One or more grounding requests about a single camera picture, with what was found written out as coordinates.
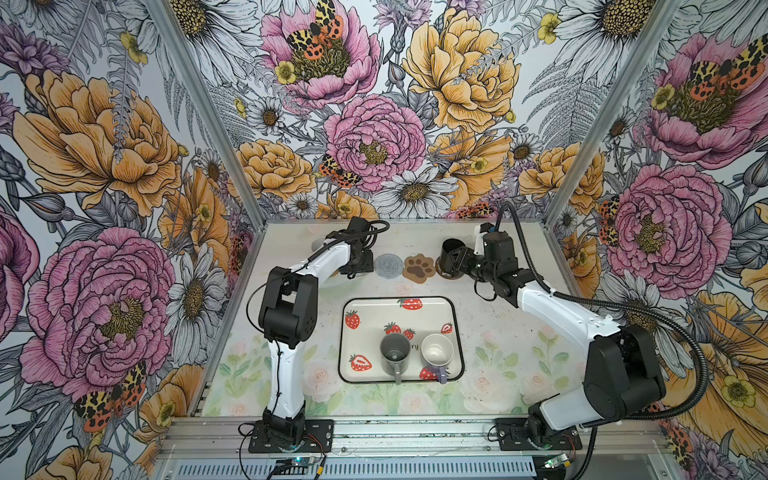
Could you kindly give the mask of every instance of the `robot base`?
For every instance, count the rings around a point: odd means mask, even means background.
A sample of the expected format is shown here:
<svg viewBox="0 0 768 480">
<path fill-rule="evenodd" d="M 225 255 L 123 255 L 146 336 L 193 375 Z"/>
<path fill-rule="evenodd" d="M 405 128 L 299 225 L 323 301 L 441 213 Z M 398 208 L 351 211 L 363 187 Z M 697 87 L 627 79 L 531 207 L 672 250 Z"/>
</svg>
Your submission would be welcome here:
<svg viewBox="0 0 768 480">
<path fill-rule="evenodd" d="M 498 446 L 502 452 L 514 452 L 519 450 L 544 450 L 541 446 L 534 444 L 528 439 L 528 428 L 525 423 L 527 419 L 506 418 L 496 419 L 496 435 L 498 436 Z M 551 447 L 547 450 L 581 450 L 581 439 L 578 436 L 576 428 L 566 429 L 559 435 L 555 435 L 548 440 Z"/>
<path fill-rule="evenodd" d="M 311 434 L 322 442 L 323 451 L 328 453 L 333 446 L 333 420 L 307 420 L 304 424 L 305 435 Z M 248 453 L 320 453 L 320 445 L 304 440 L 298 449 L 291 445 L 278 445 L 267 437 L 264 425 L 259 424 L 253 429 L 253 435 L 248 443 Z"/>
</svg>

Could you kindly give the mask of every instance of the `paw print coaster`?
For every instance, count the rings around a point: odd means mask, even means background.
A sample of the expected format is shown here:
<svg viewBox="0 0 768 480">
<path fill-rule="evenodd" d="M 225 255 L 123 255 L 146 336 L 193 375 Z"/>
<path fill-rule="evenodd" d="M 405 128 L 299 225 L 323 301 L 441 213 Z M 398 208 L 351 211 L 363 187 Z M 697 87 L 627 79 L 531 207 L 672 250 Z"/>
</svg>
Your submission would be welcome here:
<svg viewBox="0 0 768 480">
<path fill-rule="evenodd" d="M 424 257 L 421 253 L 415 257 L 408 257 L 402 269 L 402 275 L 415 283 L 424 283 L 435 275 L 435 261 Z"/>
</svg>

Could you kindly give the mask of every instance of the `strawberry print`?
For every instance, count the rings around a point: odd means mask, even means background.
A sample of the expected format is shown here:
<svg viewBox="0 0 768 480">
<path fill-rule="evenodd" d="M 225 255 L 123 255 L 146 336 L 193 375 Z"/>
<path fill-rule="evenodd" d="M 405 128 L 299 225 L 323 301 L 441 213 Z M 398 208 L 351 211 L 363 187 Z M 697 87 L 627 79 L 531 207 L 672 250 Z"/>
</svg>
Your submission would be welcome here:
<svg viewBox="0 0 768 480">
<path fill-rule="evenodd" d="M 422 380 L 437 380 L 437 373 L 426 366 L 422 369 L 422 372 L 419 373 L 419 378 Z"/>
<path fill-rule="evenodd" d="M 387 326 L 384 327 L 384 333 L 389 335 L 390 333 L 401 333 L 400 327 L 397 326 L 396 323 L 387 323 Z"/>
<path fill-rule="evenodd" d="M 356 372 L 365 372 L 370 370 L 373 365 L 368 359 L 362 355 L 352 355 L 349 358 L 349 362 L 352 363 L 352 370 Z"/>
<path fill-rule="evenodd" d="M 401 298 L 397 303 L 406 310 L 418 310 L 424 306 L 418 298 Z"/>
<path fill-rule="evenodd" d="M 360 326 L 360 315 L 355 310 L 344 314 L 344 322 L 351 329 L 356 329 Z"/>
</svg>

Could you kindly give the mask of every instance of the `strawberry tray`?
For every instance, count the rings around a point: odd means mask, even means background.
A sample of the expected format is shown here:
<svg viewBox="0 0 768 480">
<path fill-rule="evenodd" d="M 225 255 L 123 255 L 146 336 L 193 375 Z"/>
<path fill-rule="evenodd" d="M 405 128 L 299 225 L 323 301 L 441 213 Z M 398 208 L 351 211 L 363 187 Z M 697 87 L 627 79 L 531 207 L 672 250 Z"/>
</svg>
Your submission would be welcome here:
<svg viewBox="0 0 768 480">
<path fill-rule="evenodd" d="M 379 351 L 382 338 L 394 332 L 403 333 L 411 342 L 403 382 L 437 382 L 437 371 L 420 352 L 422 341 L 431 333 L 443 333 L 453 343 L 448 381 L 464 374 L 456 311 L 443 296 L 356 298 L 347 302 L 342 315 L 339 376 L 347 383 L 395 382 L 395 377 L 384 370 L 385 360 Z"/>
</svg>

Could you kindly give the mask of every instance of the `floral wall panel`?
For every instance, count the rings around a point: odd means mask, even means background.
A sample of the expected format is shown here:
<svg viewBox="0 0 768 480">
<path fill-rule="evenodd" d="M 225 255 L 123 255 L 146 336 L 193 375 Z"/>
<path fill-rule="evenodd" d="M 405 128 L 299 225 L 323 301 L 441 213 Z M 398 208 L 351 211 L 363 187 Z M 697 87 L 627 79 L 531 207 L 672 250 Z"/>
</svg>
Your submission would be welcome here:
<svg viewBox="0 0 768 480">
<path fill-rule="evenodd" d="M 147 478 L 253 240 L 140 6 L 0 3 L 3 478 Z"/>
<path fill-rule="evenodd" d="M 171 5 L 268 217 L 456 218 L 543 215 L 654 0 Z"/>
<path fill-rule="evenodd" d="M 582 294 L 656 310 L 707 354 L 706 396 L 661 423 L 690 478 L 768 478 L 763 10 L 706 0 L 677 12 L 606 132 L 597 205 L 572 201 L 554 226 Z M 667 380 L 654 408 L 680 404 L 696 382 L 690 347 L 652 319 L 600 313 L 652 333 Z"/>
</svg>

